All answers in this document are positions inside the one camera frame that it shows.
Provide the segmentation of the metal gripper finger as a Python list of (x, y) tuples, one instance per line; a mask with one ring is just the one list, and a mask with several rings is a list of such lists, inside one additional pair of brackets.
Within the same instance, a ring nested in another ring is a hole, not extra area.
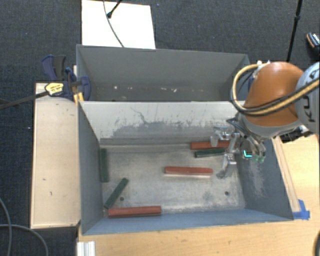
[(233, 153), (226, 153), (223, 158), (221, 170), (216, 174), (218, 179), (231, 177), (237, 168), (237, 162)]
[(213, 148), (227, 148), (233, 135), (231, 126), (214, 126), (213, 135), (210, 136), (210, 145)]

